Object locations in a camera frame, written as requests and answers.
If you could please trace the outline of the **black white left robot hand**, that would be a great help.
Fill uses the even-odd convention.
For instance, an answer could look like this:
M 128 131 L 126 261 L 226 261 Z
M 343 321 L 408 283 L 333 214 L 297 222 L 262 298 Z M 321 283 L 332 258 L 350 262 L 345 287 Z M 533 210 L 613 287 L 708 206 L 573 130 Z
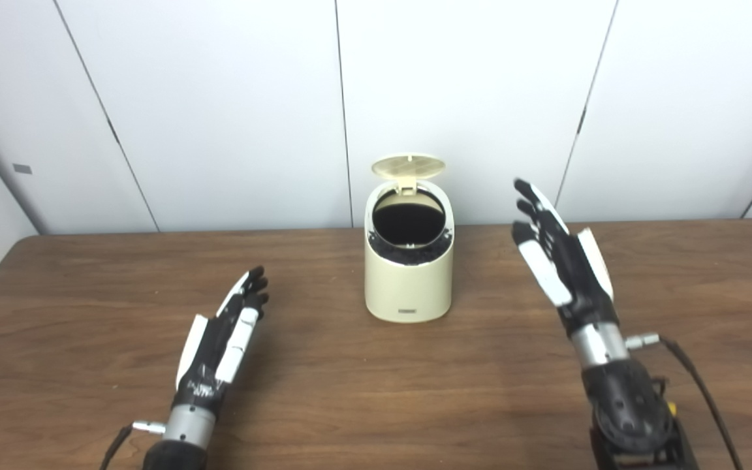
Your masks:
M 196 315 L 180 357 L 171 407 L 188 405 L 218 415 L 238 374 L 269 295 L 264 268 L 245 272 L 212 317 Z

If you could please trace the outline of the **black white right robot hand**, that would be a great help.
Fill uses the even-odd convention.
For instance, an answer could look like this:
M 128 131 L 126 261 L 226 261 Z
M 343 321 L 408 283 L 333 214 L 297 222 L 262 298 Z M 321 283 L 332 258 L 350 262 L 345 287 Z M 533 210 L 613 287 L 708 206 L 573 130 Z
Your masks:
M 528 222 L 513 222 L 511 238 L 571 336 L 589 324 L 619 324 L 614 287 L 593 232 L 572 233 L 550 200 L 517 178 L 517 208 Z

